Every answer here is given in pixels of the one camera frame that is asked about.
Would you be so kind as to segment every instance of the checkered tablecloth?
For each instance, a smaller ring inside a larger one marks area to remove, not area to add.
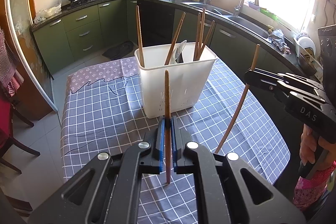
[[[122,59],[120,63],[130,60]],[[195,106],[172,115],[177,116],[179,128],[184,127],[194,141],[214,152],[243,89],[238,77],[218,60]],[[75,93],[68,89],[61,135],[64,180],[100,152],[112,155],[124,152],[157,125],[157,118],[145,117],[138,75],[109,82],[98,80]],[[247,93],[220,154],[230,151],[240,155],[270,183],[276,181],[289,161],[290,153],[283,138],[251,92]],[[176,175],[173,170],[171,174],[169,185],[165,184],[165,172],[144,175],[138,223],[197,223],[193,176]]]

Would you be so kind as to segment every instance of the person's hand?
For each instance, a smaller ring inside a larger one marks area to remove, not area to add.
[[[315,163],[314,152],[316,151],[317,141],[311,133],[312,129],[307,125],[304,125],[303,133],[301,135],[300,147],[300,158],[304,165],[306,165],[307,162],[310,162],[312,164]],[[331,167],[333,162],[336,160],[336,144],[331,144],[327,142],[324,138],[320,137],[319,145],[329,151],[326,159],[318,166],[318,170],[322,171]]]

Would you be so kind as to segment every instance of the wooden chopstick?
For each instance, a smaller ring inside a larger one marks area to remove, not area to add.
[[[197,15],[197,32],[196,32],[196,41],[195,41],[195,50],[194,50],[194,61],[196,61],[198,56],[198,40],[200,39],[200,21],[201,21],[201,13]]]
[[[166,156],[166,181],[170,183],[170,157],[171,157],[171,136],[170,136],[170,89],[169,71],[165,71],[165,156]]]
[[[208,40],[209,40],[209,38],[210,38],[210,35],[211,35],[211,33],[212,33],[212,30],[213,30],[213,27],[214,27],[214,26],[215,26],[215,21],[212,21],[212,22],[211,22],[210,29],[209,29],[209,31],[208,31],[208,33],[207,33],[207,36],[205,37],[204,43],[203,43],[203,45],[202,45],[202,47],[201,47],[201,51],[198,53],[198,56],[197,56],[197,58],[196,58],[196,61],[198,61],[198,60],[201,58],[202,52],[204,51],[205,45],[208,43]]]
[[[202,11],[201,27],[199,29],[199,42],[198,42],[197,55],[201,51],[201,47],[202,47],[203,33],[204,33],[204,20],[205,20],[205,8],[203,8],[203,11]]]
[[[180,22],[179,22],[179,24],[177,26],[176,32],[174,34],[174,38],[173,38],[173,40],[171,42],[171,45],[170,45],[170,48],[169,48],[169,51],[168,51],[168,54],[167,54],[165,65],[169,64],[169,60],[170,60],[171,55],[173,53],[173,50],[174,50],[177,38],[179,37],[179,33],[180,33],[180,30],[181,30],[181,27],[182,27],[182,24],[183,24],[184,17],[185,17],[185,13],[182,14]]]
[[[139,45],[139,55],[140,55],[140,65],[145,67],[145,61],[143,59],[143,49],[142,49],[142,37],[141,37],[141,25],[140,25],[140,13],[139,6],[136,6],[136,28],[138,33],[138,45]]]
[[[258,53],[259,53],[259,47],[260,47],[260,45],[257,44],[257,47],[255,48],[255,52],[254,52],[254,57],[253,57],[253,61],[252,61],[251,70],[254,70],[255,65],[256,65],[256,63],[257,63]],[[238,103],[238,106],[237,106],[237,108],[236,108],[236,111],[235,111],[235,113],[233,114],[232,120],[230,121],[230,124],[229,124],[227,130],[225,131],[224,136],[222,137],[221,141],[219,142],[218,147],[217,147],[216,150],[215,150],[215,153],[216,153],[216,154],[218,154],[218,152],[220,151],[221,147],[223,146],[225,140],[226,140],[227,137],[229,136],[230,131],[231,131],[231,129],[233,128],[233,126],[234,126],[234,124],[235,124],[235,122],[236,122],[236,119],[237,119],[237,117],[238,117],[238,114],[239,114],[239,112],[240,112],[240,110],[241,110],[241,108],[242,108],[242,106],[243,106],[243,103],[244,103],[246,94],[247,94],[247,92],[248,92],[248,90],[249,90],[249,87],[250,87],[250,85],[248,85],[248,84],[245,85],[245,88],[244,88],[243,93],[242,93],[242,95],[241,95],[241,98],[240,98],[240,100],[239,100],[239,103]]]

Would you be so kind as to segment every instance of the chair leg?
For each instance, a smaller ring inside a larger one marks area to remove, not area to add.
[[[18,117],[21,121],[25,122],[30,127],[34,126],[34,124],[31,121],[29,121],[25,116],[23,116],[20,112],[18,112],[14,107],[12,107],[12,109],[15,116]]]
[[[39,151],[36,151],[34,149],[29,148],[28,146],[25,146],[24,144],[20,143],[18,140],[11,138],[14,145],[16,145],[18,148],[21,148],[22,150],[31,153],[35,156],[41,155]]]
[[[0,163],[3,164],[4,166],[7,166],[14,171],[17,171],[19,174],[22,174],[21,170],[17,167],[15,167],[13,164],[10,164],[8,161],[4,160],[3,158],[0,158]]]

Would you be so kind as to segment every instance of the sink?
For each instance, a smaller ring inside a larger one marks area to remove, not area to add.
[[[201,9],[205,8],[208,12],[212,12],[220,16],[230,16],[231,15],[231,13],[229,13],[228,11],[225,11],[216,6],[212,6],[210,4],[203,4],[203,3],[198,3],[198,2],[183,2],[182,4],[190,5],[190,6],[201,8]]]
[[[250,31],[256,33],[257,35],[263,38],[268,38],[268,32],[266,32],[264,29],[260,28],[259,26],[253,24],[252,22],[249,22],[248,20],[242,17],[228,16],[226,18],[233,22],[236,22],[237,24],[245,27],[246,29],[249,29]]]

